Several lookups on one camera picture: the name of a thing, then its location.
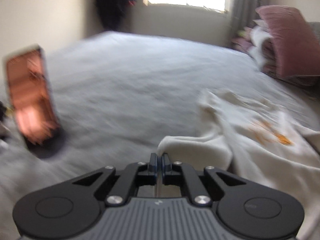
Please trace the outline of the cream white shirt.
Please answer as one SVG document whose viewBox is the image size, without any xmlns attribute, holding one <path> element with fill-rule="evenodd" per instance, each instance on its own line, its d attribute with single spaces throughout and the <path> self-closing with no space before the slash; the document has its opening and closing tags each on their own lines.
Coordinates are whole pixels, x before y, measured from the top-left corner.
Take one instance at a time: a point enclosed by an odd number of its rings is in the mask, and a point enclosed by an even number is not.
<svg viewBox="0 0 320 240">
<path fill-rule="evenodd" d="M 319 239 L 319 132 L 287 109 L 229 90 L 204 91 L 196 137 L 165 137 L 157 153 L 200 170 L 214 166 L 283 191 L 301 202 L 299 239 Z"/>
</svg>

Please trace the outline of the grey bed sheet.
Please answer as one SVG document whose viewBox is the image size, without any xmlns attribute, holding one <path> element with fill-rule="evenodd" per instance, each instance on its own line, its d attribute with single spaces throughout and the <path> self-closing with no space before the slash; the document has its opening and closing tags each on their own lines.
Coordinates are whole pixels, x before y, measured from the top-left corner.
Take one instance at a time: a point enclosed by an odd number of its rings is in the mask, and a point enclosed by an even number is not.
<svg viewBox="0 0 320 240">
<path fill-rule="evenodd" d="M 63 140 L 31 154 L 12 119 L 1 148 L 1 239 L 17 239 L 14 204 L 25 194 L 93 171 L 147 160 L 167 135 L 195 136 L 197 98 L 228 89 L 284 106 L 319 129 L 319 96 L 279 82 L 246 54 L 174 38 L 107 32 L 47 57 Z"/>
</svg>

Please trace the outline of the orange smartphone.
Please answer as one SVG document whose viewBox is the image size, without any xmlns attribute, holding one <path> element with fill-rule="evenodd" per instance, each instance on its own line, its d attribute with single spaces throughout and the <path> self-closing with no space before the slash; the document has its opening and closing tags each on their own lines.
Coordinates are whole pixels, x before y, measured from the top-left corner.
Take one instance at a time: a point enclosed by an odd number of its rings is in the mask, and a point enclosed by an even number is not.
<svg viewBox="0 0 320 240">
<path fill-rule="evenodd" d="M 38 45 L 4 58 L 7 93 L 18 132 L 27 149 L 47 146 L 61 132 L 47 79 L 43 49 Z"/>
</svg>

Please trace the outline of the folded grey blanket pile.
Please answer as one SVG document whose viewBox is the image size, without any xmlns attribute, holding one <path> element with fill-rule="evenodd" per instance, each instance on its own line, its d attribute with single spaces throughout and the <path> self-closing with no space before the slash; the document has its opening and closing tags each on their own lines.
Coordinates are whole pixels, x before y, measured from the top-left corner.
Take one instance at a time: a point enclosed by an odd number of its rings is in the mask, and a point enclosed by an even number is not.
<svg viewBox="0 0 320 240">
<path fill-rule="evenodd" d="M 267 24 L 263 20 L 255 20 L 254 28 L 245 27 L 238 31 L 231 44 L 234 50 L 248 54 L 264 74 L 299 87 L 312 87 L 319 84 L 319 77 L 294 76 L 281 78 L 277 76 L 276 54 L 274 52 L 272 36 L 268 32 Z"/>
</svg>

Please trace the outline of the pink pillow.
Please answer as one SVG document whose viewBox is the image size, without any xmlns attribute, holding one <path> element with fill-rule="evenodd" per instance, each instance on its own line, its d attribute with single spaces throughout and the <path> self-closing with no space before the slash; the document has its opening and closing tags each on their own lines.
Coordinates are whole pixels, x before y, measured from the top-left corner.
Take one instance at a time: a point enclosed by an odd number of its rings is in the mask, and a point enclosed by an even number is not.
<svg viewBox="0 0 320 240">
<path fill-rule="evenodd" d="M 266 5 L 256 12 L 272 36 L 277 77 L 319 77 L 319 41 L 300 10 Z"/>
</svg>

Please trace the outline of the dark navy jacket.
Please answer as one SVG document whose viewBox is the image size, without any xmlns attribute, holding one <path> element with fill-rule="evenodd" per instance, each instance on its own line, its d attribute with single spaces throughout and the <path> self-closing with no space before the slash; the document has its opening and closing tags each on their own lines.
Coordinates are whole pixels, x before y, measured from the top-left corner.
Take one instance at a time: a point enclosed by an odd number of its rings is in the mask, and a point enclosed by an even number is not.
<svg viewBox="0 0 320 240">
<path fill-rule="evenodd" d="M 94 5 L 103 29 L 117 31 L 128 8 L 135 3 L 136 0 L 95 0 Z"/>
</svg>

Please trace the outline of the grey curtain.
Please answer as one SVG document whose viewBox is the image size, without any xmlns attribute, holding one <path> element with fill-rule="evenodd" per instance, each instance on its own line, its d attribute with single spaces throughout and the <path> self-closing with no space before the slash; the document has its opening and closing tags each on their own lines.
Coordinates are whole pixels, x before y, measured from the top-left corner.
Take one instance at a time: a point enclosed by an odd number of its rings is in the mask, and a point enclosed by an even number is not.
<svg viewBox="0 0 320 240">
<path fill-rule="evenodd" d="M 237 36 L 238 31 L 252 25 L 258 16 L 256 9 L 269 2 L 270 0 L 231 0 L 228 48 L 232 46 L 232 39 Z"/>
</svg>

